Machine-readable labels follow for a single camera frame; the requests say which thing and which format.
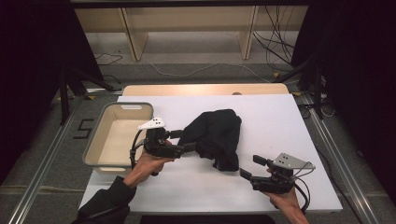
plastic container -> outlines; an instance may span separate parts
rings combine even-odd
[[[128,172],[131,168],[129,151],[138,131],[137,126],[149,121],[152,116],[153,108],[149,103],[106,105],[85,149],[84,163],[98,173]],[[143,131],[136,142],[145,136],[146,131]]]

black stand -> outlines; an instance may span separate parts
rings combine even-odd
[[[342,27],[342,19],[344,18],[341,15],[343,15],[342,13],[345,13],[345,4],[345,2],[341,3],[330,17],[329,21],[323,29],[323,34],[309,59],[295,67],[291,72],[274,81],[275,83],[282,83],[291,77],[303,73],[298,83],[299,89],[307,90],[310,84],[314,84],[315,99],[313,108],[315,109],[320,119],[323,119],[320,110],[320,107],[322,106],[321,77],[322,70],[325,64],[325,60],[323,58],[326,57],[325,54],[330,54],[329,51],[332,50],[332,48],[329,47],[331,46],[331,41],[334,41],[334,39],[337,38],[340,33],[339,31]]]
[[[61,95],[61,104],[62,104],[62,121],[61,125],[69,117],[69,102],[67,96],[67,85],[69,85],[70,89],[73,91],[75,95],[81,96],[87,92],[87,89],[81,83],[81,79],[87,79],[90,82],[106,89],[107,91],[121,91],[121,88],[114,88],[99,80],[85,72],[77,69],[76,67],[72,66],[64,66],[61,74],[59,75],[59,92]]]

folded black fabric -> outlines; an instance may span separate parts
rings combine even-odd
[[[238,171],[236,148],[242,120],[231,109],[202,113],[187,126],[178,145],[196,142],[195,151],[201,158],[215,160],[220,171]]]

white table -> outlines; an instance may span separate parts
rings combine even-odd
[[[168,131],[185,128],[201,113],[231,108],[241,118],[237,154],[240,167],[254,175],[266,175],[265,168],[252,161],[253,155],[275,159],[281,152],[317,169],[303,180],[309,187],[309,211],[337,212],[342,209],[332,184],[320,161],[293,97],[289,94],[211,95],[211,96],[121,96],[119,102],[148,102],[154,116],[160,116]],[[200,159],[195,152],[167,163],[156,177],[139,185],[130,203],[139,214],[262,214],[276,209],[269,200],[239,172],[220,172],[213,161]],[[107,189],[114,175],[92,172],[81,204],[99,189]],[[297,182],[302,189],[304,185]],[[299,202],[304,198],[298,194]]]

black garment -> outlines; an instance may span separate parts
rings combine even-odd
[[[122,224],[130,213],[128,203],[136,189],[128,188],[117,176],[109,189],[100,189],[78,211],[74,223]],[[266,215],[249,216],[142,216],[141,224],[274,224]]]
[[[236,147],[242,120],[231,109],[204,112],[187,126],[178,145],[196,142],[201,158],[215,159],[213,167],[220,171],[238,171]]]
[[[78,220],[73,223],[124,223],[130,213],[128,203],[136,193],[117,176],[109,189],[100,189],[78,210]]]

